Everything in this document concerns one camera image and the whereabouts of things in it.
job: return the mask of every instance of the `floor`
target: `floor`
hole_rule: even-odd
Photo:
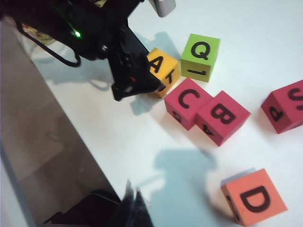
[[[1,24],[1,143],[36,223],[114,193],[9,25]]]

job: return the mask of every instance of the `cube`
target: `cube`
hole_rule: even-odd
[[[162,91],[156,92],[159,97],[164,97],[168,90],[179,80],[179,62],[165,52],[154,48],[148,55],[150,72],[165,85]]]
[[[166,109],[186,130],[196,121],[196,113],[213,97],[190,78],[185,79],[165,98]]]
[[[226,183],[221,190],[242,226],[250,226],[287,210],[265,169]]]
[[[250,112],[224,91],[197,112],[196,124],[221,146],[246,121]]]
[[[303,80],[271,92],[261,107],[277,133],[303,125]]]
[[[190,34],[181,57],[181,75],[208,82],[219,50],[220,39]]]

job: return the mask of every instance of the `red block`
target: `red block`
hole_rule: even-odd
[[[166,109],[186,130],[195,125],[196,113],[213,97],[190,78],[185,79],[165,98]]]
[[[243,226],[287,210],[265,169],[229,182],[221,190],[236,222]]]
[[[198,111],[196,125],[220,146],[244,124],[249,115],[250,112],[221,91]]]
[[[271,92],[261,107],[277,133],[303,125],[303,80]]]

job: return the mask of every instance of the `black cable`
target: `black cable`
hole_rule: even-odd
[[[52,51],[51,49],[49,49],[47,46],[45,46],[43,43],[41,43],[40,41],[36,40],[34,37],[30,36],[28,33],[26,33],[23,30],[23,26],[20,22],[16,21],[16,25],[17,25],[17,29],[18,31],[24,35],[25,37],[29,38],[30,40],[32,40],[35,44],[37,44],[38,46],[40,46],[43,50],[45,50],[46,52],[48,52],[50,55],[52,55],[53,57],[55,57],[56,59],[58,59],[59,61],[61,61],[62,63],[66,64],[67,66],[70,67],[79,67],[81,65],[81,59],[80,56],[78,54],[75,53],[75,59],[77,60],[77,62],[72,62],[69,60],[66,60],[65,58],[63,58],[62,56],[58,55],[56,52]]]

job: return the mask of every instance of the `green led light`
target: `green led light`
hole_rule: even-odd
[[[77,38],[81,38],[80,32],[75,31],[75,36],[76,36]]]

